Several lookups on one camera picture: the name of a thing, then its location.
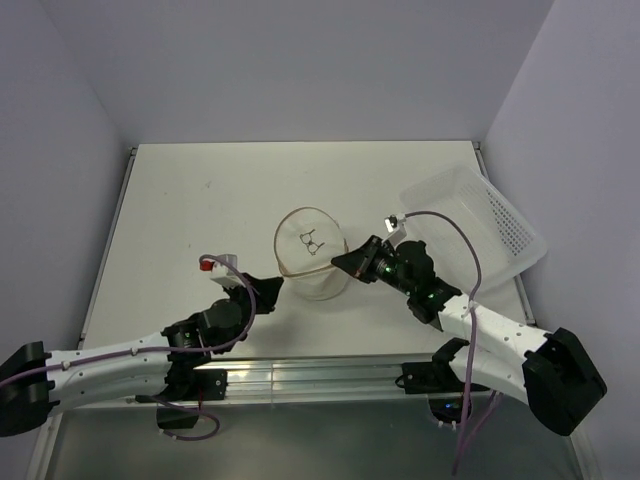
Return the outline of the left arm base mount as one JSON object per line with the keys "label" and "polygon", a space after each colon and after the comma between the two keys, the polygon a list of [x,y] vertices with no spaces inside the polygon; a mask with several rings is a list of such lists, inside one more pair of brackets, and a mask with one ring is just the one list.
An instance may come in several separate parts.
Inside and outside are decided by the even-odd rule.
{"label": "left arm base mount", "polygon": [[[159,394],[136,395],[138,404],[156,404],[156,424],[161,434],[175,437],[181,441],[199,441],[218,434],[220,420],[205,410],[208,401],[220,401],[225,398],[227,389],[227,371],[225,369],[196,369],[185,379],[168,384]],[[183,431],[192,430],[199,420],[213,422],[213,430],[207,434],[187,436]]]}

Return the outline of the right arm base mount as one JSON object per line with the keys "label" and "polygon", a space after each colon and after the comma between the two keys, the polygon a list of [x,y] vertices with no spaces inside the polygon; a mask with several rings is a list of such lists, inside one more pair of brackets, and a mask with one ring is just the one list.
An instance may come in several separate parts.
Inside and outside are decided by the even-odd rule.
{"label": "right arm base mount", "polygon": [[394,383],[406,395],[425,395],[437,424],[458,425],[462,417],[464,382],[444,363],[406,362]]}

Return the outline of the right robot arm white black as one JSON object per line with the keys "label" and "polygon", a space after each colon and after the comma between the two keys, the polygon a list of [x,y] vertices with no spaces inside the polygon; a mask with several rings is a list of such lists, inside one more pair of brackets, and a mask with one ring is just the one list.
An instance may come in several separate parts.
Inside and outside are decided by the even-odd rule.
{"label": "right robot arm white black", "polygon": [[511,320],[470,300],[436,275],[422,241],[393,247],[377,236],[331,263],[366,284],[381,281],[404,294],[423,324],[451,336],[435,355],[435,383],[473,384],[529,406],[549,430],[570,435],[606,395],[607,386],[579,338]]}

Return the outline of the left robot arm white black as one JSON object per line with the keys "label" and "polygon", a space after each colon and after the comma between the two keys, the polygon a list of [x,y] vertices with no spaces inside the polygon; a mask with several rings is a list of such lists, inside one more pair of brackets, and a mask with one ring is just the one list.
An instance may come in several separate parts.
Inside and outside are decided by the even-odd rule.
{"label": "left robot arm white black", "polygon": [[283,283],[243,274],[209,308],[117,345],[66,351],[48,351],[41,341],[22,345],[1,365],[2,436],[107,400],[184,400],[194,389],[195,369],[244,341],[256,316],[274,311]]}

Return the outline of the round mesh laundry bag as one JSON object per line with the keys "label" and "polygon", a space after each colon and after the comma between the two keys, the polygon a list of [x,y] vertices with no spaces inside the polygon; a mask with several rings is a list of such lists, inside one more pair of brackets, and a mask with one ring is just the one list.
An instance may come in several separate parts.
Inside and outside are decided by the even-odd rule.
{"label": "round mesh laundry bag", "polygon": [[331,260],[348,253],[349,246],[337,221],[319,208],[289,212],[276,227],[273,251],[280,274],[300,298],[329,300],[348,283]]}

